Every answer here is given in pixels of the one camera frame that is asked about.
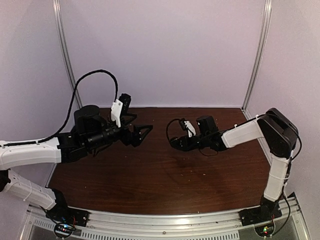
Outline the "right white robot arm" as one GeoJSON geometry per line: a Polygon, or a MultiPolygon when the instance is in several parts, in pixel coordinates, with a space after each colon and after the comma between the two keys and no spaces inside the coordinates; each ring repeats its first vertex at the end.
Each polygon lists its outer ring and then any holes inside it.
{"type": "Polygon", "coordinates": [[[210,148],[222,152],[237,145],[257,139],[264,139],[271,156],[271,167],[263,198],[268,200],[256,210],[259,220],[268,220],[275,212],[276,202],[288,181],[296,144],[301,143],[297,127],[277,108],[270,108],[266,113],[257,115],[232,128],[220,130],[214,118],[204,115],[197,118],[199,132],[190,121],[177,119],[182,130],[187,134],[168,138],[170,146],[176,150],[188,152],[210,148]]]}

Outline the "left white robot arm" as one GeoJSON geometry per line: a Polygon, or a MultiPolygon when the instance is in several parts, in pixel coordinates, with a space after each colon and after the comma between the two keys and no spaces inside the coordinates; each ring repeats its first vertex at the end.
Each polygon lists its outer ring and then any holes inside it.
{"type": "Polygon", "coordinates": [[[138,147],[152,125],[135,125],[130,123],[136,114],[123,109],[121,102],[115,102],[111,108],[111,121],[100,114],[96,105],[86,105],[74,112],[74,127],[70,132],[58,133],[49,140],[31,142],[0,143],[0,190],[29,201],[46,211],[53,213],[61,222],[72,218],[64,195],[57,189],[41,187],[15,173],[12,168],[41,163],[73,163],[87,155],[97,155],[121,141],[125,146],[138,147]]]}

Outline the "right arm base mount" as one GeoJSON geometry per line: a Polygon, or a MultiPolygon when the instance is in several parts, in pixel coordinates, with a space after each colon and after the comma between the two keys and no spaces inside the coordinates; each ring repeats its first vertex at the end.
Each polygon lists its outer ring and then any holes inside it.
{"type": "Polygon", "coordinates": [[[288,223],[291,216],[291,207],[284,192],[275,202],[263,196],[260,205],[253,208],[245,208],[238,212],[243,227],[254,225],[255,233],[264,239],[271,239],[277,235],[288,223]],[[276,226],[275,219],[283,216],[279,201],[284,200],[288,207],[288,214],[281,226],[276,226]]]}

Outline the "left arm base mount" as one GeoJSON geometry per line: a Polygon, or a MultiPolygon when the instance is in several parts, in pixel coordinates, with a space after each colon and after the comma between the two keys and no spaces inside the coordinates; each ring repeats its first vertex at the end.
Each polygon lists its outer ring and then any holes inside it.
{"type": "Polygon", "coordinates": [[[45,216],[54,223],[53,233],[58,239],[70,237],[76,226],[86,227],[89,212],[86,210],[69,207],[63,193],[57,189],[49,189],[54,193],[55,205],[51,209],[45,209],[41,206],[45,216]]]}

